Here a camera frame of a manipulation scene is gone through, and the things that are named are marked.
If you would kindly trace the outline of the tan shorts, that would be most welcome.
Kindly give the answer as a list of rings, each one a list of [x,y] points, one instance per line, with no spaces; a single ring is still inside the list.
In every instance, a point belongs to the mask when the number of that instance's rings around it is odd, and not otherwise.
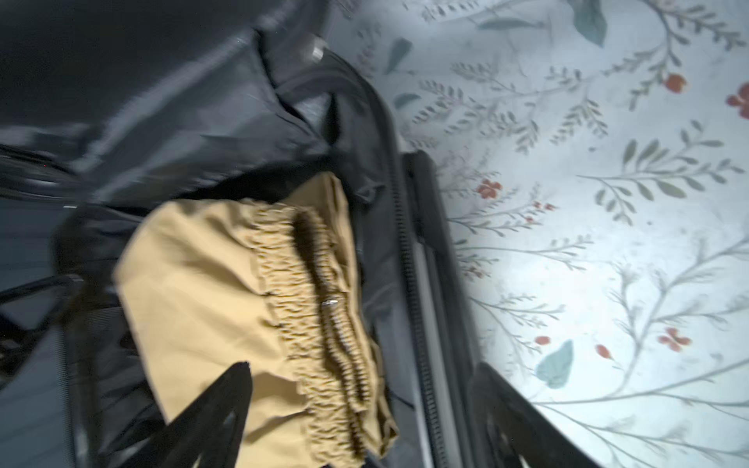
[[[114,282],[165,419],[231,365],[250,366],[238,466],[361,467],[397,440],[335,175],[275,203],[166,203],[138,227]]]

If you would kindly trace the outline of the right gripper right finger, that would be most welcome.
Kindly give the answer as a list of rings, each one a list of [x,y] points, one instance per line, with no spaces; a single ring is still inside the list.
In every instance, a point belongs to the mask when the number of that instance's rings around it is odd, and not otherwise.
[[[595,467],[489,364],[469,384],[479,467]]]

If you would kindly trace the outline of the black carry-on suitcase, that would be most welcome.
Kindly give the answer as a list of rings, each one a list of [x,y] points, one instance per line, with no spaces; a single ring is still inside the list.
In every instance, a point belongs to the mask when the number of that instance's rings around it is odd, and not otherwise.
[[[125,467],[173,420],[114,282],[177,200],[343,186],[399,435],[363,467],[479,467],[476,339],[436,168],[321,35],[325,1],[1,5],[1,463]]]

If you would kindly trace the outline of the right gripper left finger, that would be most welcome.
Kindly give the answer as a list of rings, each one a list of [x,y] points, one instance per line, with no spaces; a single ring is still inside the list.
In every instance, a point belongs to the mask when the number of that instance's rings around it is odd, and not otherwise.
[[[234,467],[253,390],[250,364],[233,364],[123,465]]]

